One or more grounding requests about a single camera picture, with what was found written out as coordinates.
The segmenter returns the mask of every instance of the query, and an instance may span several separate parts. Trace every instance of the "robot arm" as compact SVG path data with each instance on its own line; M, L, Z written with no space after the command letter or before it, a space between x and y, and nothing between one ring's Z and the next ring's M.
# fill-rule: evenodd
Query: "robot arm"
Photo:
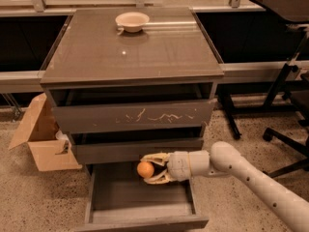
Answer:
M309 203L255 168L226 142L214 143L210 153L161 153L147 155L141 161L167 166L160 174L145 179L149 184L184 181L194 176L232 175L247 185L293 231L309 231Z

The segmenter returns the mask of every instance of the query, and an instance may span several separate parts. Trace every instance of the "open drawer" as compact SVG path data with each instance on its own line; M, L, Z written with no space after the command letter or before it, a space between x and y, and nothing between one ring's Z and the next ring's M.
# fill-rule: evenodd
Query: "open drawer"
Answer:
M203 228L189 182L150 186L137 162L94 165L83 227L76 231L184 231Z

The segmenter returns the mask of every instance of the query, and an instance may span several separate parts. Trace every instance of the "gray cabinet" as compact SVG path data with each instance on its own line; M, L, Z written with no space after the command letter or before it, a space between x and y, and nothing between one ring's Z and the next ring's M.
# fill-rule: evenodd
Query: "gray cabinet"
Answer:
M151 21L135 34L115 18L135 10ZM80 231L179 231L205 226L189 183L147 186L146 154L199 150L223 75L188 9L77 11L41 86L79 163L93 164Z

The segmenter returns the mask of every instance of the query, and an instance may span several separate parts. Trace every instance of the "ball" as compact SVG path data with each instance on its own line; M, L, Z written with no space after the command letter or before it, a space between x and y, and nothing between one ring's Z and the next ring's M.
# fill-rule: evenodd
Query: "ball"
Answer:
M151 178L155 173L155 168L151 162L141 161L137 165L137 173L143 178Z

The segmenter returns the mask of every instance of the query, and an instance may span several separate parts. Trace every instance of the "terrazzo floor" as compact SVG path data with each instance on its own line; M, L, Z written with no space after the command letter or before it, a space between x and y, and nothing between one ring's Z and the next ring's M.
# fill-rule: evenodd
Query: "terrazzo floor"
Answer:
M236 141L224 113L215 109L205 131L204 150L224 140L234 145L260 170L272 171L303 158L262 134L272 127L304 142L307 130L297 113L242 116L237 118L240 140ZM12 122L10 109L0 109L0 231L73 231L83 224L89 177L83 170L39 172L26 144L8 150L20 120ZM276 180L309 201L309 173L299 170ZM195 232L290 231L251 190L234 177L193 180L198 209L210 218Z

